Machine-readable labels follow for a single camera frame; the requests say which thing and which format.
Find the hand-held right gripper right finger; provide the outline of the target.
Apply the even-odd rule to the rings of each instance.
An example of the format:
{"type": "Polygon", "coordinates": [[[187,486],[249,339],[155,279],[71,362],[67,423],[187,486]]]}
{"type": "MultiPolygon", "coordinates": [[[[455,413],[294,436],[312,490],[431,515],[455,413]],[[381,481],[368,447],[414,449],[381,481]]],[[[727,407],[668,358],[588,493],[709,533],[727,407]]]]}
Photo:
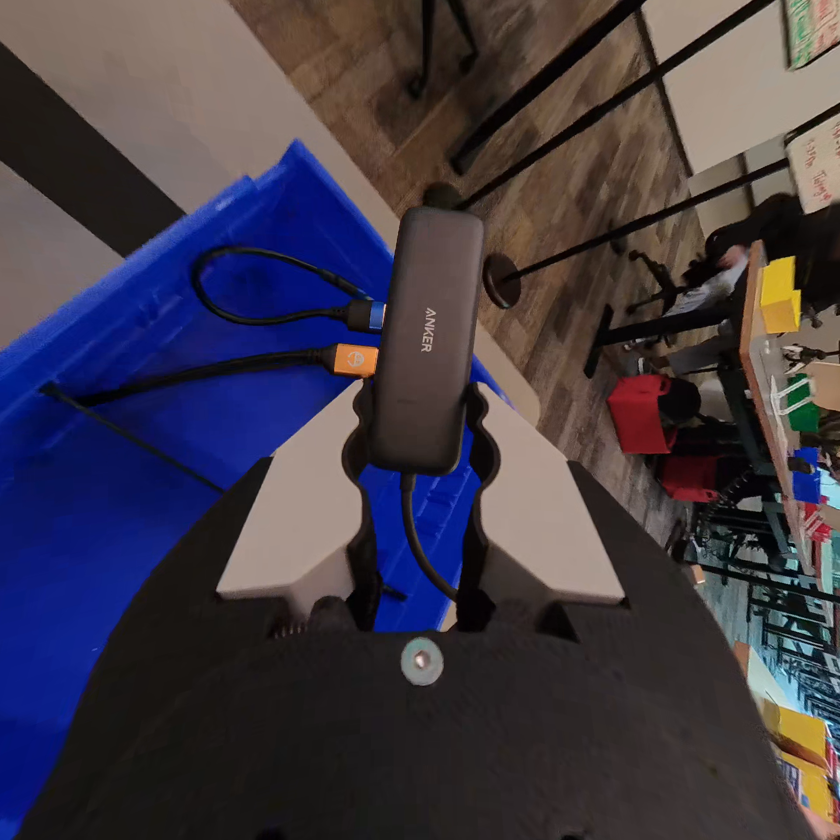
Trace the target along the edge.
{"type": "Polygon", "coordinates": [[[468,389],[466,421],[479,488],[465,526],[459,626],[484,628],[507,602],[540,617],[559,602],[624,601],[568,459],[489,387],[468,389]]]}

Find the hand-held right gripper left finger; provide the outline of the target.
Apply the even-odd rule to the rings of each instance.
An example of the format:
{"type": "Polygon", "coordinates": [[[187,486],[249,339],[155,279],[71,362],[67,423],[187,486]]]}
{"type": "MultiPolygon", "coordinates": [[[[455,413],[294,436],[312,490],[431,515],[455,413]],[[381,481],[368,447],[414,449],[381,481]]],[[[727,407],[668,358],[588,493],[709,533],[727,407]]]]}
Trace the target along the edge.
{"type": "Polygon", "coordinates": [[[374,626],[383,583],[360,482],[370,409],[371,385],[356,381],[273,453],[217,595],[279,597],[299,619],[336,597],[357,627],[374,626]]]}

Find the blue plastic bin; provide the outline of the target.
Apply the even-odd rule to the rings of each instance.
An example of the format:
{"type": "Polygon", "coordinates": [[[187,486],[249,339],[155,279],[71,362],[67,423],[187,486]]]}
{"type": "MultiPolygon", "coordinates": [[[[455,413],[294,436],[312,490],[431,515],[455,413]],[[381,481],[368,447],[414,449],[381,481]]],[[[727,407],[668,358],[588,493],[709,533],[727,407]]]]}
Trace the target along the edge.
{"type": "Polygon", "coordinates": [[[372,628],[225,600],[273,453],[375,374],[394,248],[298,140],[2,352],[2,818],[19,838],[477,838],[492,638],[439,632],[479,478],[371,463],[372,628]],[[39,393],[78,402],[221,495],[39,393]]]}

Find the slim black usb hub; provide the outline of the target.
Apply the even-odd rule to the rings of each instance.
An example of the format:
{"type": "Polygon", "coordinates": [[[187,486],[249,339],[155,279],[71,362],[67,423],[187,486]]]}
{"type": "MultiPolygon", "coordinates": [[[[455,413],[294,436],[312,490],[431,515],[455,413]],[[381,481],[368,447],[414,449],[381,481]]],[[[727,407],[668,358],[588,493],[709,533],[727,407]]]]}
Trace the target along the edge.
{"type": "Polygon", "coordinates": [[[468,213],[419,206],[402,219],[372,382],[375,467],[444,476],[459,462],[484,239],[468,213]]]}

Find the red plastic bin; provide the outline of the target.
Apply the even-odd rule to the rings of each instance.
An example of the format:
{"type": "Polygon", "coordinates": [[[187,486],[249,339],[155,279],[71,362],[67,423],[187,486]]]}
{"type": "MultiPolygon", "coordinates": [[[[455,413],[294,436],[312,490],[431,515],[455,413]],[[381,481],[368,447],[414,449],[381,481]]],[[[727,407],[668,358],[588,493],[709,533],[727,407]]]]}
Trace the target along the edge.
{"type": "Polygon", "coordinates": [[[697,386],[664,374],[624,377],[607,398],[621,450],[654,458],[654,474],[676,501],[709,503],[719,498],[714,455],[677,454],[679,433],[700,414],[697,386]]]}

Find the black bin divider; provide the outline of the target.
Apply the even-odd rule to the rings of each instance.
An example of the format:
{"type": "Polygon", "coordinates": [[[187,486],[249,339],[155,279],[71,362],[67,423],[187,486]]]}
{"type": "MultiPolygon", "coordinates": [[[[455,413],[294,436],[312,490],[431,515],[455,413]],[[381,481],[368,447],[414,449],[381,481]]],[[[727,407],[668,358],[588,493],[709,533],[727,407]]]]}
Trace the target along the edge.
{"type": "Polygon", "coordinates": [[[40,386],[38,392],[43,396],[47,396],[48,398],[58,403],[68,406],[75,412],[83,415],[84,417],[89,418],[94,423],[107,428],[108,430],[120,436],[124,440],[130,442],[132,445],[142,449],[147,454],[152,455],[153,457],[159,459],[168,466],[171,466],[177,469],[178,471],[182,472],[184,475],[190,477],[191,479],[196,480],[203,487],[213,490],[219,495],[225,492],[225,489],[223,487],[219,486],[213,480],[200,474],[192,467],[184,464],[177,458],[168,455],[160,448],[157,448],[154,445],[143,440],[140,436],[131,432],[129,429],[114,423],[112,420],[107,419],[105,416],[102,416],[93,409],[81,405],[77,399],[71,397],[70,395],[62,391],[56,383],[48,382],[40,386]]]}

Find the black pole stand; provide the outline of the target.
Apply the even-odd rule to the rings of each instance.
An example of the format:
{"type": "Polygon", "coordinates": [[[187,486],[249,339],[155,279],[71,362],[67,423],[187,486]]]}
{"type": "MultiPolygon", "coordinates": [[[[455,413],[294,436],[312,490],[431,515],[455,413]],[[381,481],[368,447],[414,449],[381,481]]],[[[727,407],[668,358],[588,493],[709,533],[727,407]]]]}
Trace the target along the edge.
{"type": "Polygon", "coordinates": [[[567,259],[582,255],[603,245],[613,245],[620,239],[625,239],[646,228],[655,226],[666,219],[694,209],[701,204],[714,201],[738,189],[750,186],[765,177],[776,175],[790,168],[791,162],[787,157],[773,161],[756,171],[747,171],[737,178],[714,186],[697,195],[689,196],[687,199],[663,207],[654,213],[648,213],[630,222],[621,224],[618,227],[612,227],[602,234],[523,268],[517,268],[515,263],[502,253],[491,254],[486,258],[482,268],[482,282],[485,292],[499,309],[510,309],[520,300],[522,279],[524,277],[556,266],[567,259]]]}

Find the wooden work table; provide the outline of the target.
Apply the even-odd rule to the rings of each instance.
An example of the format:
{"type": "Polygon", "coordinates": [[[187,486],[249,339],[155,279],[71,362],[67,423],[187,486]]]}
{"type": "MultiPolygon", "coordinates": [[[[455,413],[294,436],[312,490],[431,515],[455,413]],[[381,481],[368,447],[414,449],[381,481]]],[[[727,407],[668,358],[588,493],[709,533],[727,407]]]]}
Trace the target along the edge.
{"type": "Polygon", "coordinates": [[[824,560],[819,569],[815,566],[812,538],[805,526],[805,509],[795,499],[793,471],[788,464],[801,441],[799,433],[791,428],[789,415],[785,413],[788,374],[782,353],[784,335],[770,331],[761,309],[763,272],[768,263],[763,241],[754,241],[750,246],[743,284],[738,345],[738,358],[753,410],[759,420],[763,446],[780,485],[780,501],[774,505],[767,503],[764,507],[767,512],[778,512],[784,517],[803,575],[813,579],[817,589],[828,598],[834,594],[833,571],[826,570],[824,560]]]}

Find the yellow plastic bin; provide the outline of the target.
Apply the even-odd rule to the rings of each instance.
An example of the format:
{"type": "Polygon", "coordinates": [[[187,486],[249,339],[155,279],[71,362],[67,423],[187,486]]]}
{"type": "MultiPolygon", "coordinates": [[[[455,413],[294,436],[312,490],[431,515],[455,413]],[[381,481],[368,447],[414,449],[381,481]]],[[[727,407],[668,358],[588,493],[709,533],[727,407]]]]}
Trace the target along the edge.
{"type": "Polygon", "coordinates": [[[762,269],[759,306],[767,334],[798,332],[802,293],[795,286],[795,278],[793,256],[773,260],[762,269]]]}

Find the white easel board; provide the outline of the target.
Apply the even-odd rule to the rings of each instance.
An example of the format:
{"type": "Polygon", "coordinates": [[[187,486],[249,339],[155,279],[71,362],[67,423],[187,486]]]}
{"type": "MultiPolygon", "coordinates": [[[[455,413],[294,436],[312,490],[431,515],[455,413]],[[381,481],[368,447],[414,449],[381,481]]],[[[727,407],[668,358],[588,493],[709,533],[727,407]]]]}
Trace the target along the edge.
{"type": "Polygon", "coordinates": [[[838,204],[838,113],[786,140],[784,152],[803,214],[816,214],[838,204]]]}
{"type": "Polygon", "coordinates": [[[839,44],[839,1],[782,1],[787,69],[797,71],[839,44]]]}

